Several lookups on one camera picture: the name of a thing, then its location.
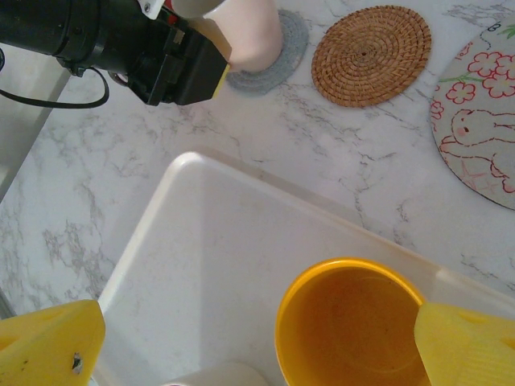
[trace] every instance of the marble veining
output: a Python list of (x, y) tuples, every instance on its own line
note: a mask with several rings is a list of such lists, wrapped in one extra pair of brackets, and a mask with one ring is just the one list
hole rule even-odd
[[(225, 86), (214, 101), (155, 108), (111, 83), (111, 100), (99, 109), (53, 111), (0, 203), (0, 285), (16, 311), (98, 298), (169, 163), (202, 149), (298, 186), (347, 220), (515, 296), (515, 212), (451, 173), (427, 122), (439, 74), (515, 10), (515, 0), (396, 2), (431, 28), (427, 69), (377, 106), (326, 101), (311, 82), (316, 44), (339, 18), (384, 3), (280, 1), (306, 19), (310, 43), (297, 72), (263, 97)], [(60, 100), (100, 93), (100, 80), (87, 73), (71, 79)]]

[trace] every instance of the yellow cup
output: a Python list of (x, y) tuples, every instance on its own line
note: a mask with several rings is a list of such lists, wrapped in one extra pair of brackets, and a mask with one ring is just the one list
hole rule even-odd
[(337, 258), (302, 273), (279, 307), (275, 348), (290, 386), (422, 386), (414, 341), (423, 297), (373, 261)]

